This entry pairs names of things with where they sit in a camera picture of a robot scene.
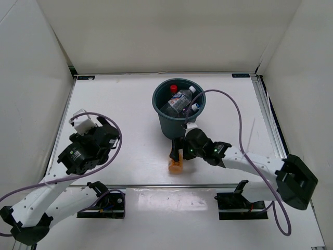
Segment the orange juice bottle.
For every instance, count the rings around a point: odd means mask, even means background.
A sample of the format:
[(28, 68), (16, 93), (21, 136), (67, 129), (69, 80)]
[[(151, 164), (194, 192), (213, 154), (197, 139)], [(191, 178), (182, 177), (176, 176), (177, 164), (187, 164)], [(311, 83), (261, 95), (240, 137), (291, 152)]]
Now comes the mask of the orange juice bottle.
[(181, 174), (183, 172), (183, 150), (178, 150), (179, 161), (174, 161), (169, 156), (168, 170), (170, 174)]

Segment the tall white label water bottle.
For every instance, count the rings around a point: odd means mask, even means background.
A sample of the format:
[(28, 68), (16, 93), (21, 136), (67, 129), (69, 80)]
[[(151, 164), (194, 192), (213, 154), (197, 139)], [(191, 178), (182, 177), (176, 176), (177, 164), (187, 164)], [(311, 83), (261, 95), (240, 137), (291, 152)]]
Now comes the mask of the tall white label water bottle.
[(192, 100), (192, 95), (196, 92), (193, 86), (188, 89), (179, 90), (171, 99), (160, 109), (167, 116), (178, 118), (184, 108), (186, 108)]

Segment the clear unlabelled plastic bottle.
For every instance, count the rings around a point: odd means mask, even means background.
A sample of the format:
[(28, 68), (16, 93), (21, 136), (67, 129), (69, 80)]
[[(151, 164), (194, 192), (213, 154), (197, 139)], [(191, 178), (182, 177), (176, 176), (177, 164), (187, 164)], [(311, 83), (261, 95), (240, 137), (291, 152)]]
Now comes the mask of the clear unlabelled plastic bottle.
[(189, 105), (186, 109), (184, 109), (184, 114), (192, 116), (199, 110), (200, 110), (200, 105), (198, 103), (194, 103), (192, 105)]

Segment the red label water bottle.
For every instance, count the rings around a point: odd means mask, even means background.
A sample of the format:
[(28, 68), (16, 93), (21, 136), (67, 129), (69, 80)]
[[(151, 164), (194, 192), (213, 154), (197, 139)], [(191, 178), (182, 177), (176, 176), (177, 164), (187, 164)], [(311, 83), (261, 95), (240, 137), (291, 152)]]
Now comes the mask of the red label water bottle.
[(177, 93), (177, 86), (176, 85), (171, 85), (170, 86), (170, 92), (172, 95)]

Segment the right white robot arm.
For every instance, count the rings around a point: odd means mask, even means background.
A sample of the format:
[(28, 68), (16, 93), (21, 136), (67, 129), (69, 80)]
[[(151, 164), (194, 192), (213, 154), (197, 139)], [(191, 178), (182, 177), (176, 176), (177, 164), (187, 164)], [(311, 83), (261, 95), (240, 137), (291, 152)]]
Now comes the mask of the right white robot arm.
[(298, 210), (306, 210), (318, 179), (300, 157), (289, 154), (286, 158), (242, 153), (226, 142), (213, 142), (198, 128), (184, 137), (172, 139), (170, 158), (179, 161), (202, 158), (212, 166), (241, 170), (263, 179), (263, 182), (241, 181), (235, 190), (234, 203), (246, 208), (252, 202), (280, 198)]

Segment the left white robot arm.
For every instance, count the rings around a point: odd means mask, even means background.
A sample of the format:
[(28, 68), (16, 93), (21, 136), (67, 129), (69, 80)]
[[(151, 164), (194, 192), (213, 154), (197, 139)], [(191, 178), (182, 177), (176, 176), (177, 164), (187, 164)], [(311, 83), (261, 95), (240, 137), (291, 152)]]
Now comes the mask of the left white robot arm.
[(1, 197), (4, 200), (25, 190), (30, 193), (21, 201), (1, 209), (2, 220), (10, 226), (2, 237), (32, 246), (42, 240), (57, 223), (90, 209), (113, 209), (116, 197), (100, 181), (70, 192), (67, 188), (76, 180), (93, 175), (110, 165), (114, 157), (110, 151), (120, 151), (122, 132), (110, 118), (96, 114), (98, 124), (91, 119), (92, 112), (74, 115), (70, 124), (76, 132), (70, 135), (70, 144), (59, 154), (52, 167), (38, 184), (23, 187)]

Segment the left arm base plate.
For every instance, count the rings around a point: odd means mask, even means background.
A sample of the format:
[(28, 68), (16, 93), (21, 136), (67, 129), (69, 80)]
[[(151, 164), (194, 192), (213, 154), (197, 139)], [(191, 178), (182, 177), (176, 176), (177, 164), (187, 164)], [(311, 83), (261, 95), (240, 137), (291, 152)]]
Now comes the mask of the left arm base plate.
[(77, 213), (77, 218), (84, 219), (124, 219), (125, 190), (111, 189), (92, 207)]

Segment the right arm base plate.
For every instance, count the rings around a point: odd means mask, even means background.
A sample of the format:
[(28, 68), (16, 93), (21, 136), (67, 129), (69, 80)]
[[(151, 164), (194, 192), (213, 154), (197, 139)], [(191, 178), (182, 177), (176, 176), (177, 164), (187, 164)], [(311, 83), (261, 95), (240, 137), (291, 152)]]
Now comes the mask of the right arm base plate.
[(232, 192), (217, 192), (219, 220), (266, 220), (267, 208), (264, 201), (250, 202), (242, 193), (248, 180), (242, 180)]

